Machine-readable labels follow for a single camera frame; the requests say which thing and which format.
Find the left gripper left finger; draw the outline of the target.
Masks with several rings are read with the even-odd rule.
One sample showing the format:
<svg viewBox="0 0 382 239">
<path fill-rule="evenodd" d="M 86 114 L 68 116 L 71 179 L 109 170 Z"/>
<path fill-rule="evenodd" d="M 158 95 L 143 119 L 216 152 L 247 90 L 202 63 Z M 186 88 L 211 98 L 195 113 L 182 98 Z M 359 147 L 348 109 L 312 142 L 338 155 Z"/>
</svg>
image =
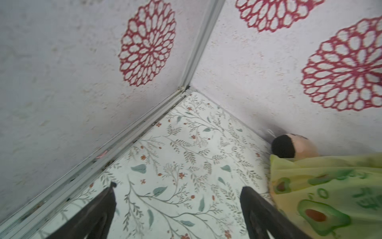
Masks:
<svg viewBox="0 0 382 239">
<path fill-rule="evenodd" d="M 57 229 L 49 239 L 106 239 L 116 210 L 115 182 Z"/>
</svg>

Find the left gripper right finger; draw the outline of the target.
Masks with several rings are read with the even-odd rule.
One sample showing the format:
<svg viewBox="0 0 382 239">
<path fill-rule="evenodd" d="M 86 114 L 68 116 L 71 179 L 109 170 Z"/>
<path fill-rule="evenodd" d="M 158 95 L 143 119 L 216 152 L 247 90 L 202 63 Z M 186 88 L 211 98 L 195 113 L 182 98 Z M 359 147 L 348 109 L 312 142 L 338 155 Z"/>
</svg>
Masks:
<svg viewBox="0 0 382 239">
<path fill-rule="evenodd" d="M 310 238 L 251 187 L 242 188 L 240 204 L 251 239 Z"/>
</svg>

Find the pink plush doll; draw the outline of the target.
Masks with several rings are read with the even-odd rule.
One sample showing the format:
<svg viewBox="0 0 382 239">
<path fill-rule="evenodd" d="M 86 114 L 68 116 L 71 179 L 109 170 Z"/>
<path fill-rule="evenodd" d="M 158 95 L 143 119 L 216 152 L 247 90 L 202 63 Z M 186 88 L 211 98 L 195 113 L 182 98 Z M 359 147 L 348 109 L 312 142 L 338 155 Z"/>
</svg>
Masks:
<svg viewBox="0 0 382 239">
<path fill-rule="evenodd" d="M 292 133 L 276 137 L 271 143 L 271 151 L 279 158 L 294 160 L 320 156 L 311 140 L 302 135 Z"/>
</svg>

